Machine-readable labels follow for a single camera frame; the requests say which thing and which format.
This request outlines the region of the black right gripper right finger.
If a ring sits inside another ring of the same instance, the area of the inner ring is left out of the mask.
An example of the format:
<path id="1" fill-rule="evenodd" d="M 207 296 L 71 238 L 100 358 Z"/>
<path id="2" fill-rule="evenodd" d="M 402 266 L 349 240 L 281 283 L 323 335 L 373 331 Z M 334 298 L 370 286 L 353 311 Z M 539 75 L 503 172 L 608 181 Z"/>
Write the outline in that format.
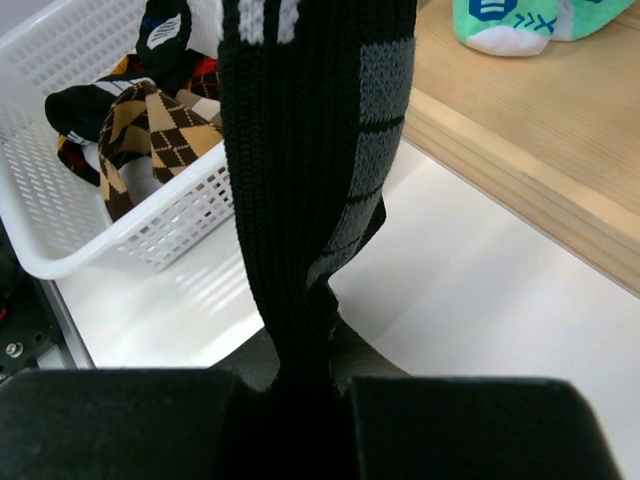
<path id="1" fill-rule="evenodd" d="M 618 479 L 586 399 L 553 379 L 356 378 L 363 479 Z"/>

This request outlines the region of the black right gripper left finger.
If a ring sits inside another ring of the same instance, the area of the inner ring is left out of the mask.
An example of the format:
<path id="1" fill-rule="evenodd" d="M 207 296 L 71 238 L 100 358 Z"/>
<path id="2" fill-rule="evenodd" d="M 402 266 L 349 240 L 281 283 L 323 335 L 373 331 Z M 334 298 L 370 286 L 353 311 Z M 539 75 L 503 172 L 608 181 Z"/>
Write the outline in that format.
<path id="1" fill-rule="evenodd" d="M 211 479 L 235 377 L 39 371 L 1 387 L 4 479 Z"/>

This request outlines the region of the brown argyle sock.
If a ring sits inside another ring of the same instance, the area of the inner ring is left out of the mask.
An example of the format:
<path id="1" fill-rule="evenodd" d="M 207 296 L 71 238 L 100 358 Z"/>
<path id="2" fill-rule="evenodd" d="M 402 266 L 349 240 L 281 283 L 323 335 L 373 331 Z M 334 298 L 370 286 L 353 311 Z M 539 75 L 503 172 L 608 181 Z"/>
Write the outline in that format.
<path id="1" fill-rule="evenodd" d="M 148 157 L 154 178 L 166 184 L 223 140 L 219 101 L 186 89 L 170 96 L 147 81 L 124 90 L 109 108 L 97 143 L 110 218 L 117 221 L 135 206 L 123 166 Z"/>

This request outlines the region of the black grey sports sock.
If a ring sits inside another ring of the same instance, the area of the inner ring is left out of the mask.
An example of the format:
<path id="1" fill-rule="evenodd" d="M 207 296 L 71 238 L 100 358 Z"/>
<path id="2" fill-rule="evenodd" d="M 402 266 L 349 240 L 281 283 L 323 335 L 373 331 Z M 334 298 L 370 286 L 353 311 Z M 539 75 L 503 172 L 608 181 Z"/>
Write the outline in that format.
<path id="1" fill-rule="evenodd" d="M 413 79 L 413 1 L 222 1 L 218 73 L 235 223 L 278 372 L 243 406 L 236 478 L 352 470 L 330 278 L 384 224 Z"/>

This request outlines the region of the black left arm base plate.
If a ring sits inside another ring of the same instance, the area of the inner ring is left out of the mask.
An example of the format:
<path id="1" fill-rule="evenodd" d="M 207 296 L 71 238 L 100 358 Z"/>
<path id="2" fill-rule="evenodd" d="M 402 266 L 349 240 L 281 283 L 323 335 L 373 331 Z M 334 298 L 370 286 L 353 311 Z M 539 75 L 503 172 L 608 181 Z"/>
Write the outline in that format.
<path id="1" fill-rule="evenodd" d="M 62 333 L 41 282 L 20 265 L 1 231 L 1 380 L 65 366 Z"/>

